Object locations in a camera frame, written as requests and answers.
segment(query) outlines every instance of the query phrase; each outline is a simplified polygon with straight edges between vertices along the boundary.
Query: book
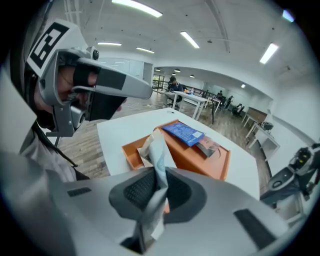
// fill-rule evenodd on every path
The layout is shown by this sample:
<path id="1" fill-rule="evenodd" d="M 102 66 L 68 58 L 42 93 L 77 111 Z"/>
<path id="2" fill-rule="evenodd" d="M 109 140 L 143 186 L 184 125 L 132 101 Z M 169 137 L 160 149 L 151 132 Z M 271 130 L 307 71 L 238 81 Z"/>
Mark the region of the book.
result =
<path id="1" fill-rule="evenodd" d="M 195 144 L 208 158 L 211 157 L 214 152 L 220 147 L 218 143 L 215 143 L 208 136 L 204 136 Z"/>
<path id="2" fill-rule="evenodd" d="M 205 136 L 203 132 L 193 129 L 181 122 L 164 126 L 162 129 L 176 136 L 189 147 L 192 147 Z"/>

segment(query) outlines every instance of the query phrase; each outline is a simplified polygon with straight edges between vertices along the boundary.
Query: wooden floor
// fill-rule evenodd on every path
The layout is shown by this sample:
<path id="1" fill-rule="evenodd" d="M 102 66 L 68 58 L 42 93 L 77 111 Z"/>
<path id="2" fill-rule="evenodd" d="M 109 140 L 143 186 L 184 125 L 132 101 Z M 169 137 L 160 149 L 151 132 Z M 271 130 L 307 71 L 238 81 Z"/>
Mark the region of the wooden floor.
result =
<path id="1" fill-rule="evenodd" d="M 122 110 L 115 113 L 112 119 L 157 110 L 162 105 L 161 94 L 157 92 L 153 92 L 152 96 L 147 100 L 128 98 L 126 103 L 122 105 Z M 192 117 L 194 111 L 194 105 L 187 102 L 183 103 L 182 113 Z M 249 127 L 243 128 L 242 119 L 233 116 L 229 111 L 218 110 L 215 113 L 214 123 L 212 124 L 211 107 L 208 107 L 203 109 L 198 121 L 227 137 L 255 157 L 259 174 L 260 194 L 267 191 L 266 185 L 270 175 L 268 166 L 264 161 L 265 156 L 258 143 L 248 149 L 248 140 L 245 137 Z M 62 138 L 58 144 L 58 147 L 78 164 L 77 170 L 90 178 L 110 175 L 99 143 L 96 124 L 100 122 L 104 122 L 104 120 L 84 122 L 73 137 Z"/>

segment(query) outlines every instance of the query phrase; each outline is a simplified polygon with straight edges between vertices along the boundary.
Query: window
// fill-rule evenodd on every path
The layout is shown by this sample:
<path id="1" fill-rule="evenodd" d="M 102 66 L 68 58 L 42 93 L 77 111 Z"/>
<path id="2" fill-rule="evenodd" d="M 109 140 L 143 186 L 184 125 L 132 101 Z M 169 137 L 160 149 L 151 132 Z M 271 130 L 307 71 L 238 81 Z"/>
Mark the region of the window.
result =
<path id="1" fill-rule="evenodd" d="M 165 80 L 164 75 L 158 75 L 158 74 L 153 75 L 152 87 L 157 90 L 159 90 L 159 88 L 162 89 L 164 85 L 164 80 Z"/>

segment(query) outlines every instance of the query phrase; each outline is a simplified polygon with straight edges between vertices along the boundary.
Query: white ceiling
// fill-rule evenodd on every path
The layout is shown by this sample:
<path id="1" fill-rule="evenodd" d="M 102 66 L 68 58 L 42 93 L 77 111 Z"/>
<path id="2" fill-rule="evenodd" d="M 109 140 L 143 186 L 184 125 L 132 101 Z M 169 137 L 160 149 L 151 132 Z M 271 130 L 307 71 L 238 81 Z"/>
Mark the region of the white ceiling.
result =
<path id="1" fill-rule="evenodd" d="M 72 18 L 74 23 L 80 25 L 89 45 L 103 41 L 122 43 L 118 51 L 128 53 L 137 52 L 136 47 L 152 49 L 155 51 L 152 55 L 155 65 L 176 66 L 179 62 L 179 66 L 184 66 L 183 63 L 188 63 L 193 68 L 247 80 L 261 91 L 264 91 L 265 85 L 278 86 L 285 80 L 314 71 L 315 63 L 310 59 L 311 53 L 303 34 L 295 23 L 283 19 L 283 10 L 270 1 L 139 1 L 163 15 L 156 18 L 114 4 L 111 0 L 56 0 L 51 18 Z M 74 13 L 68 15 L 66 9 Z M 181 31 L 187 31 L 200 49 L 193 48 L 180 35 Z M 279 49 L 263 65 L 259 60 L 271 42 L 279 45 Z M 100 52 L 112 51 L 110 46 L 98 49 Z M 221 67 L 237 72 L 229 73 Z"/>

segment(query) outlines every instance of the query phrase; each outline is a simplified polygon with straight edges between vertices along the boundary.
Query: blue book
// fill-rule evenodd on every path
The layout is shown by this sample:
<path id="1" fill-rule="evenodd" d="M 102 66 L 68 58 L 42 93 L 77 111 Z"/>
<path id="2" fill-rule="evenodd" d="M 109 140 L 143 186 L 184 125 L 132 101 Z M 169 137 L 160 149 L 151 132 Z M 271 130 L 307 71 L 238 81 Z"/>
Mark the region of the blue book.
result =
<path id="1" fill-rule="evenodd" d="M 194 144 L 196 144 L 198 141 L 200 141 L 205 134 L 201 131 L 192 129 L 191 127 L 181 123 L 177 122 L 171 125 L 167 125 L 162 127 L 165 131 L 168 133 L 178 137 L 180 140 L 182 140 L 185 144 L 187 144 L 189 147 L 192 147 Z"/>

